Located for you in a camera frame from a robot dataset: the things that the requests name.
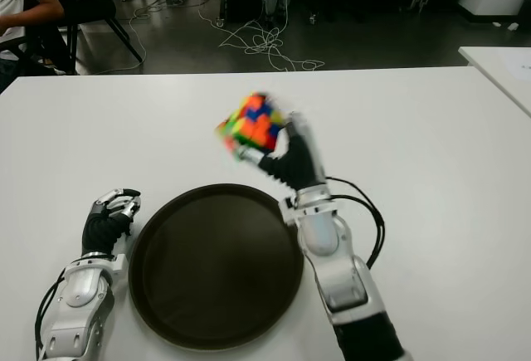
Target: tangled white cable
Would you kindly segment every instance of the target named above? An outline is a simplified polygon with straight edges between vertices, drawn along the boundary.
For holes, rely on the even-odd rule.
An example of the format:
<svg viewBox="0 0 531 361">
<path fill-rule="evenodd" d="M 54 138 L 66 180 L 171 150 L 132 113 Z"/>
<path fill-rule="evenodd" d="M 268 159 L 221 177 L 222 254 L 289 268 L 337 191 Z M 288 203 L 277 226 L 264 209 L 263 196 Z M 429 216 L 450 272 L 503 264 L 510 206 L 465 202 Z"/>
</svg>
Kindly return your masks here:
<svg viewBox="0 0 531 361">
<path fill-rule="evenodd" d="M 262 0 L 262 11 L 261 14 L 264 12 L 264 1 Z M 201 11 L 198 11 L 199 17 L 201 17 L 202 20 L 210 22 L 210 26 L 214 29 L 217 29 L 218 31 L 223 31 L 226 33 L 229 33 L 229 37 L 221 42 L 221 44 L 218 47 L 223 46 L 229 46 L 234 48 L 240 48 L 242 49 L 246 54 L 266 54 L 267 58 L 269 60 L 269 63 L 271 66 L 273 66 L 278 71 L 290 71 L 288 68 L 279 68 L 277 65 L 273 63 L 271 60 L 271 57 L 278 57 L 283 59 L 284 61 L 287 61 L 291 64 L 291 67 L 293 68 L 293 71 L 297 71 L 295 64 L 300 64 L 300 67 L 303 71 L 315 71 L 316 69 L 319 69 L 320 67 L 324 66 L 324 62 L 322 61 L 316 61 L 316 60 L 304 60 L 304 61 L 295 61 L 289 58 L 288 56 L 285 56 L 280 52 L 280 48 L 284 45 L 284 42 L 279 39 L 280 34 L 286 29 L 288 26 L 288 11 L 286 8 L 285 12 L 285 24 L 282 29 L 279 29 L 278 27 L 274 27 L 270 31 L 266 31 L 261 24 L 258 21 L 249 21 L 246 23 L 243 27 L 240 27 L 235 32 L 228 31 L 227 29 L 223 29 L 221 27 L 217 27 L 214 25 L 211 19 L 205 18 L 203 15 L 201 15 Z M 238 32 L 243 31 L 245 29 L 250 29 L 253 31 L 258 31 L 259 34 L 255 34 L 252 37 L 252 45 L 249 45 L 242 37 L 238 36 Z M 241 44 L 233 44 L 230 43 L 229 40 L 231 40 L 233 37 L 238 39 Z"/>
</svg>

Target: robotic arm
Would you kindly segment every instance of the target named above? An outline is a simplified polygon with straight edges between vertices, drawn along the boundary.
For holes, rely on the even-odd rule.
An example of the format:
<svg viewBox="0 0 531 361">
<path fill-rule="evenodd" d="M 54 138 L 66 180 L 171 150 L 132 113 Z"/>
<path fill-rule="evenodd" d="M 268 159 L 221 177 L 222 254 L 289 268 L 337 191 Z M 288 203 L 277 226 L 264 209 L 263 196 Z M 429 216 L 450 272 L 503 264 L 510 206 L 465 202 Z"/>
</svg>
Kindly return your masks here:
<svg viewBox="0 0 531 361">
<path fill-rule="evenodd" d="M 285 125 L 290 141 L 279 159 L 240 145 L 236 152 L 296 192 L 280 210 L 299 229 L 300 249 L 315 280 L 339 347 L 347 361 L 410 361 L 387 316 L 365 263 L 354 254 L 350 229 L 337 214 L 308 125 L 299 114 Z"/>
<path fill-rule="evenodd" d="M 81 258 L 68 265 L 45 296 L 35 326 L 37 359 L 93 361 L 98 359 L 104 325 L 114 306 L 113 281 L 127 270 L 124 254 L 113 256 L 114 244 L 140 209 L 140 193 L 115 189 L 98 198 L 83 231 Z M 55 298 L 59 284 L 66 285 Z M 41 341 L 41 322 L 52 301 L 58 311 Z"/>
</svg>

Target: white wire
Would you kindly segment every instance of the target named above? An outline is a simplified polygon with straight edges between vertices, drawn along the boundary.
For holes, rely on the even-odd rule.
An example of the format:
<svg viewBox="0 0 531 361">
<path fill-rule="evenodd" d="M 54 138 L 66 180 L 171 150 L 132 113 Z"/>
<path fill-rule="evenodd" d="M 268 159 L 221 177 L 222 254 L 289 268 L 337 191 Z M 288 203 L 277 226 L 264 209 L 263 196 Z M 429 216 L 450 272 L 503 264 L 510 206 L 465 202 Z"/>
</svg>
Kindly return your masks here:
<svg viewBox="0 0 531 361">
<path fill-rule="evenodd" d="M 260 17 L 262 16 L 264 12 L 264 3 L 266 0 L 261 0 L 261 12 Z M 279 57 L 283 59 L 284 61 L 287 61 L 291 64 L 291 67 L 293 68 L 293 71 L 297 71 L 295 64 L 300 64 L 300 67 L 303 71 L 315 71 L 316 69 L 319 69 L 320 67 L 324 66 L 324 62 L 317 61 L 317 60 L 304 60 L 304 61 L 295 61 L 290 59 L 288 56 L 283 55 L 280 52 L 280 47 L 284 45 L 284 42 L 279 39 L 280 34 L 286 29 L 288 26 L 288 0 L 285 0 L 285 23 L 282 29 L 279 29 L 278 27 L 274 27 L 270 31 L 266 31 L 258 21 L 252 20 L 246 23 L 243 27 L 240 27 L 234 32 L 228 31 L 227 29 L 223 29 L 221 27 L 217 27 L 214 25 L 211 19 L 205 18 L 203 15 L 201 15 L 201 11 L 198 11 L 199 17 L 203 21 L 210 22 L 210 26 L 214 29 L 217 29 L 218 31 L 229 33 L 229 37 L 221 42 L 221 44 L 218 47 L 223 46 L 230 46 L 234 48 L 242 49 L 246 54 L 266 54 L 267 58 L 269 60 L 270 65 L 275 68 L 277 71 L 290 71 L 288 68 L 279 68 L 276 66 L 273 61 L 271 60 L 271 57 Z M 242 37 L 238 36 L 238 32 L 243 31 L 244 29 L 251 29 L 253 31 L 258 31 L 259 34 L 255 34 L 252 37 L 252 45 L 249 45 L 245 40 L 243 40 Z M 231 40 L 233 37 L 238 39 L 241 44 L 232 44 L 228 41 Z"/>
<path fill-rule="evenodd" d="M 129 27 L 131 28 L 131 30 L 132 30 L 132 31 L 134 32 L 134 34 L 136 35 L 136 38 L 139 40 L 140 47 L 141 47 L 142 50 L 144 51 L 144 58 L 142 58 L 142 61 L 139 62 L 138 64 L 136 64 L 135 66 L 130 66 L 130 67 L 128 67 L 128 68 L 108 69 L 107 71 L 102 71 L 102 72 L 98 72 L 98 73 L 93 73 L 93 74 L 92 74 L 93 76 L 96 76 L 96 75 L 103 75 L 104 73 L 109 73 L 109 72 L 130 71 L 131 69 L 138 68 L 139 66 L 141 66 L 142 64 L 145 63 L 146 59 L 148 58 L 148 52 L 147 52 L 147 50 L 144 48 L 144 44 L 142 44 L 142 42 L 140 41 L 139 33 L 138 33 L 136 30 L 134 30 L 133 25 L 131 25 L 131 22 L 132 22 L 134 19 L 149 19 L 151 16 L 149 15 L 148 12 L 158 12 L 158 11 L 161 11 L 161 10 L 162 10 L 162 4 L 155 5 L 155 4 L 157 4 L 158 2 L 160 2 L 160 1 L 161 1 L 161 0 L 155 0 L 154 2 L 152 2 L 151 4 L 149 4 L 149 5 L 146 6 L 146 7 L 137 8 L 136 10 L 134 10 L 134 12 L 133 12 L 133 16 L 131 17 L 131 19 L 129 19 Z M 148 12 L 145 12 L 145 13 L 143 13 L 143 14 L 138 15 L 138 12 L 139 12 L 139 11 L 142 11 L 142 10 L 147 10 Z"/>
<path fill-rule="evenodd" d="M 150 12 L 159 12 L 159 11 L 162 11 L 163 10 L 163 7 L 164 7 L 164 4 L 165 3 L 168 3 L 168 0 L 164 0 L 163 2 L 161 2 L 160 4 L 157 4 L 158 2 L 160 2 L 162 0 L 155 0 L 154 2 L 152 2 L 151 4 L 149 4 L 148 6 L 145 6 L 145 7 L 141 7 L 141 8 L 137 8 L 136 10 L 134 10 L 133 12 L 133 16 L 131 17 L 131 19 L 129 19 L 129 27 L 131 28 L 131 30 L 134 32 L 134 34 L 136 35 L 136 38 L 139 40 L 139 44 L 140 44 L 140 47 L 142 47 L 142 50 L 144 51 L 144 58 L 142 58 L 142 61 L 139 62 L 138 64 L 136 64 L 135 66 L 130 66 L 130 67 L 127 67 L 127 68 L 115 68 L 115 69 L 108 69 L 107 71 L 102 71 L 102 72 L 98 72 L 98 73 L 93 73 L 92 76 L 97 76 L 97 75 L 103 75 L 104 73 L 109 73 L 109 72 L 116 72 L 116 71 L 130 71 L 131 69 L 135 69 L 135 68 L 138 68 L 139 66 L 141 66 L 142 64 L 145 63 L 146 59 L 148 58 L 148 52 L 147 50 L 144 48 L 144 45 L 142 44 L 142 42 L 140 41 L 140 36 L 139 36 L 139 33 L 137 31 L 134 30 L 133 28 L 133 25 L 131 25 L 131 22 L 134 20 L 134 19 L 150 19 L 151 18 L 151 15 L 149 14 Z M 176 4 L 173 4 L 171 6 L 166 6 L 166 7 L 195 7 L 195 6 L 182 6 L 182 4 L 184 4 L 185 1 L 188 1 L 188 0 L 174 0 L 174 2 Z M 142 14 L 138 14 L 139 11 L 142 11 L 142 10 L 147 10 L 147 12 L 144 12 Z"/>
</svg>

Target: power cord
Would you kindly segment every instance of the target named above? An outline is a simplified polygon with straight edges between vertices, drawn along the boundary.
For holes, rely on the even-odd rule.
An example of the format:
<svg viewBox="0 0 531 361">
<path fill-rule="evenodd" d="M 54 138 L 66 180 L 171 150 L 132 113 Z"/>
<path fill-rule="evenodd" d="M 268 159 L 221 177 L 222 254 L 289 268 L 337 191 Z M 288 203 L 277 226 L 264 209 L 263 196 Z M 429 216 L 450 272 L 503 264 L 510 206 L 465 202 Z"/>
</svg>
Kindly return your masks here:
<svg viewBox="0 0 531 361">
<path fill-rule="evenodd" d="M 131 30 L 134 32 L 134 34 L 136 35 L 136 38 L 138 39 L 139 41 L 139 44 L 140 44 L 140 47 L 142 48 L 142 50 L 144 50 L 144 58 L 142 58 L 142 61 L 139 62 L 138 64 L 134 65 L 134 66 L 130 66 L 130 67 L 127 67 L 127 68 L 116 68 L 116 69 L 108 69 L 107 71 L 102 71 L 102 72 L 98 72 L 98 73 L 94 73 L 92 75 L 94 76 L 97 76 L 97 75 L 103 75 L 104 73 L 110 73 L 110 72 L 117 72 L 117 71 L 129 71 L 131 69 L 135 69 L 135 68 L 138 68 L 139 66 L 141 66 L 142 64 L 145 63 L 146 59 L 148 58 L 148 52 L 146 51 L 146 49 L 144 48 L 144 44 L 142 44 L 142 41 L 140 40 L 140 36 L 139 36 L 139 33 L 134 30 L 133 28 L 133 25 L 131 25 L 131 22 L 134 20 L 134 19 L 148 19 L 150 17 L 150 15 L 148 13 L 144 13 L 144 14 L 140 14 L 138 15 L 138 12 L 139 11 L 142 11 L 142 10 L 147 10 L 149 11 L 149 9 L 151 7 L 153 7 L 154 4 L 156 4 L 157 2 L 160 2 L 161 0 L 155 0 L 154 2 L 152 2 L 151 4 L 149 4 L 148 6 L 146 7 L 141 7 L 141 8 L 137 8 L 136 10 L 134 10 L 133 12 L 133 16 L 129 19 L 129 27 L 131 28 Z"/>
<path fill-rule="evenodd" d="M 265 0 L 262 0 L 260 17 L 262 16 L 264 12 L 264 3 L 265 3 Z M 218 47 L 230 46 L 234 48 L 239 48 L 249 55 L 266 54 L 270 65 L 273 68 L 275 68 L 277 71 L 288 72 L 290 70 L 286 67 L 280 68 L 277 65 L 275 65 L 273 61 L 271 60 L 271 57 L 279 57 L 282 60 L 289 62 L 291 64 L 291 68 L 293 69 L 293 71 L 297 71 L 295 64 L 300 64 L 300 67 L 302 68 L 303 71 L 315 71 L 316 69 L 319 69 L 320 67 L 324 66 L 324 62 L 317 61 L 317 60 L 296 61 L 296 60 L 292 60 L 288 56 L 283 55 L 280 52 L 280 48 L 284 45 L 284 42 L 281 39 L 279 39 L 279 36 L 286 29 L 288 25 L 288 8 L 287 8 L 288 0 L 285 0 L 285 5 L 286 5 L 286 11 L 285 11 L 284 26 L 282 27 L 282 29 L 279 29 L 278 27 L 274 27 L 270 31 L 265 30 L 258 21 L 252 20 L 246 23 L 243 27 L 240 27 L 239 29 L 237 29 L 235 32 L 231 32 L 231 31 L 228 31 L 227 29 L 223 29 L 221 27 L 217 27 L 216 25 L 214 25 L 212 20 L 209 18 L 205 18 L 203 15 L 201 15 L 200 11 L 198 11 L 198 14 L 199 14 L 199 17 L 203 21 L 210 22 L 210 26 L 213 27 L 214 29 L 217 29 L 218 31 L 226 32 L 230 35 L 227 39 L 222 41 L 222 43 Z M 245 29 L 251 29 L 253 31 L 259 32 L 259 34 L 255 34 L 252 37 L 252 45 L 249 45 L 242 37 L 238 36 L 238 33 Z M 229 43 L 229 40 L 231 40 L 233 37 L 238 39 L 241 42 L 241 44 L 237 45 L 237 44 Z"/>
<path fill-rule="evenodd" d="M 363 197 L 363 199 L 360 199 L 351 195 L 332 195 L 331 199 L 347 199 L 349 201 L 354 201 L 367 208 L 367 210 L 369 210 L 371 215 L 373 216 L 374 222 L 376 223 L 377 231 L 376 242 L 374 243 L 373 251 L 371 252 L 371 256 L 367 260 L 367 267 L 371 269 L 373 267 L 374 262 L 378 259 L 378 256 L 380 256 L 380 252 L 383 248 L 383 242 L 385 241 L 385 222 L 383 221 L 382 214 L 378 211 L 373 201 L 371 201 L 371 199 L 356 184 L 351 183 L 342 178 L 336 178 L 331 176 L 327 176 L 326 179 L 345 183 L 351 186 L 352 188 L 356 189 L 356 191 L 358 191 Z"/>
<path fill-rule="evenodd" d="M 50 287 L 50 289 L 44 295 L 44 297 L 42 298 L 41 304 L 39 305 L 39 310 L 37 311 L 37 318 L 35 319 L 35 355 L 37 357 L 37 361 L 39 361 L 39 358 L 41 356 L 40 352 L 43 347 L 42 340 L 41 340 L 42 321 L 44 320 L 44 315 L 48 311 L 48 308 L 50 307 L 50 304 L 53 301 L 53 298 L 56 296 L 57 288 L 59 288 L 59 284 L 65 280 L 64 274 L 65 274 L 65 269 L 61 271 L 61 273 L 57 277 L 57 281 Z"/>
</svg>

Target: black robotic glove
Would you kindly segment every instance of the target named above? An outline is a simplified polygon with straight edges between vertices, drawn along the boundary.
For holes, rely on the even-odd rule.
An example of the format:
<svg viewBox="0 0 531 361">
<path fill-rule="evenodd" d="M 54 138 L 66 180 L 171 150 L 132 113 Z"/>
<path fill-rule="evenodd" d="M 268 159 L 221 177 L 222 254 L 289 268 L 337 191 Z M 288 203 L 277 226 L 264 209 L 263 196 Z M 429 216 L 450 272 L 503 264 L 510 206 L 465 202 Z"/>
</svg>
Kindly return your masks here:
<svg viewBox="0 0 531 361">
<path fill-rule="evenodd" d="M 82 252 L 111 255 L 122 234 L 130 235 L 129 225 L 140 209 L 140 192 L 114 189 L 98 198 L 90 210 L 83 229 Z"/>
<path fill-rule="evenodd" d="M 289 140 L 287 152 L 279 158 L 264 156 L 258 163 L 259 168 L 295 191 L 324 182 L 320 162 L 311 153 L 309 144 L 313 141 L 311 133 L 304 126 L 298 128 L 302 125 L 302 118 L 297 114 L 291 114 L 285 124 Z"/>
</svg>

